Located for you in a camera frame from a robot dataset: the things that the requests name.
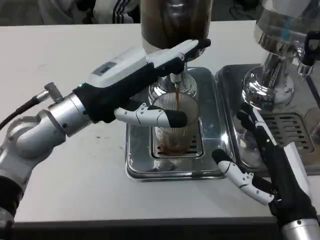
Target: stainless steel tray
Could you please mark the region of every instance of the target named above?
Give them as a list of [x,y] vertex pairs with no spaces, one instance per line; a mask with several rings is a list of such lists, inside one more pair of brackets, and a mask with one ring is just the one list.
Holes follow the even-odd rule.
[[[252,142],[244,141],[246,140],[244,137],[246,133],[235,117],[243,102],[242,80],[250,69],[257,66],[257,64],[228,65],[217,72],[215,78],[223,95],[223,100],[225,101],[228,125],[230,129],[233,129],[233,131],[230,131],[230,141],[234,149],[234,160],[242,164],[245,168],[248,168],[251,172],[266,174],[267,171],[260,160],[258,149],[250,146],[253,144]],[[320,79],[318,77],[320,76],[319,67],[315,68],[312,76],[314,84],[317,89],[320,90]],[[295,84],[295,93],[292,102],[287,107],[275,109],[272,115],[262,116],[267,118],[267,124],[275,124],[278,128],[284,126],[284,123],[280,121],[281,119],[290,118],[292,122],[289,123],[290,126],[288,127],[296,129],[292,130],[288,128],[287,131],[273,130],[273,133],[277,137],[276,140],[280,145],[287,144],[288,141],[294,141],[307,174],[318,175],[320,173],[320,143],[312,141],[310,133],[313,126],[308,125],[305,121],[307,111],[311,108],[316,108],[317,103],[307,83],[299,79],[295,69],[292,70],[290,77]]]
[[[161,157],[154,154],[152,128],[127,125],[126,130],[126,172],[138,181],[191,180],[221,178],[222,173],[212,159],[217,148],[226,150],[234,158],[230,141],[230,129],[224,101],[212,73],[201,67],[190,68],[188,73],[198,87],[200,109],[199,131],[201,154],[193,156]],[[148,90],[135,96],[135,100],[148,102]]]

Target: metal knob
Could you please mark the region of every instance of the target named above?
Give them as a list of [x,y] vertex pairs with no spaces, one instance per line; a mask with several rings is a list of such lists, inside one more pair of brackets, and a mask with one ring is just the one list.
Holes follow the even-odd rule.
[[44,89],[48,91],[50,97],[55,103],[60,103],[64,99],[59,89],[56,87],[56,85],[53,82],[50,82],[47,85],[45,85]]

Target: coffee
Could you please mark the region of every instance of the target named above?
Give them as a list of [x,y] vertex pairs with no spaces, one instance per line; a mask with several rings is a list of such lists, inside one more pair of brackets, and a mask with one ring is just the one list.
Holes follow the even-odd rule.
[[213,0],[141,0],[141,31],[159,49],[209,34]]

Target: glass cup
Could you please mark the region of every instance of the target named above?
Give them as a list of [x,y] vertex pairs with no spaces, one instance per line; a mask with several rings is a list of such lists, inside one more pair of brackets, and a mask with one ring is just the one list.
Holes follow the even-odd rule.
[[181,92],[168,92],[159,96],[154,106],[165,110],[182,111],[187,116],[187,126],[182,128],[155,127],[155,135],[161,145],[161,151],[166,154],[186,152],[192,140],[199,134],[199,106],[191,96]]

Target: coffee stream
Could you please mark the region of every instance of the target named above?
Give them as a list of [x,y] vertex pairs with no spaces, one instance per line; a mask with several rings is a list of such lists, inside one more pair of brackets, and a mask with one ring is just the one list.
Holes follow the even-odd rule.
[[176,102],[176,110],[179,111],[180,109],[180,89],[179,87],[177,86],[176,89],[175,89],[175,102]]

